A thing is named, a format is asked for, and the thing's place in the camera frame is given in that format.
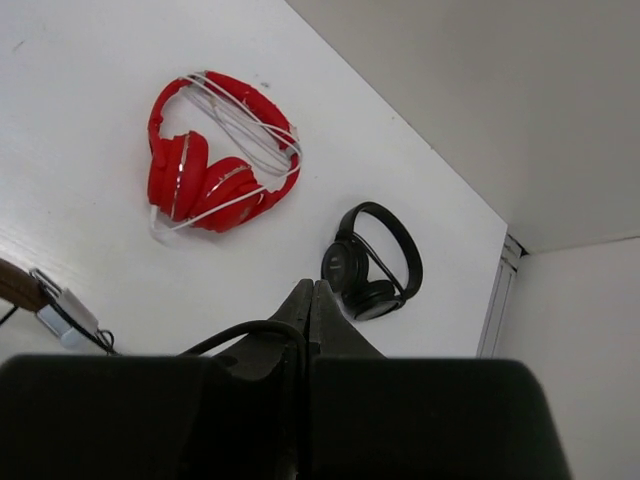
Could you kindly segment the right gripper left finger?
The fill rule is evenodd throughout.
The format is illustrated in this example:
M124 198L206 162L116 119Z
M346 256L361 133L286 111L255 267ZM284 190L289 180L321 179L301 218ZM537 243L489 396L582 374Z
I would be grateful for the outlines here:
M214 356L230 375L214 418L220 458L232 479L293 479L298 401L304 391L306 337L314 282L303 279L269 318Z

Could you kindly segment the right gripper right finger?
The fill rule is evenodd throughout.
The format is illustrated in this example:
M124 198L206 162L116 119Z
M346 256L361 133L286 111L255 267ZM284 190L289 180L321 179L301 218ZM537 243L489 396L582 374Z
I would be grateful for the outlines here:
M388 477L388 360L344 317L326 282L310 307L310 474Z

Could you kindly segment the brown silver headphones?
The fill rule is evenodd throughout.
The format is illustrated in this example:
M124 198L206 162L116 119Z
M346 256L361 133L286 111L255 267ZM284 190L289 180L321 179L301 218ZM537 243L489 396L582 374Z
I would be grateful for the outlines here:
M2 259L1 299L11 305L1 325L23 310L33 314L66 350L118 355L113 333L102 329L70 289L62 288L41 269L26 271Z

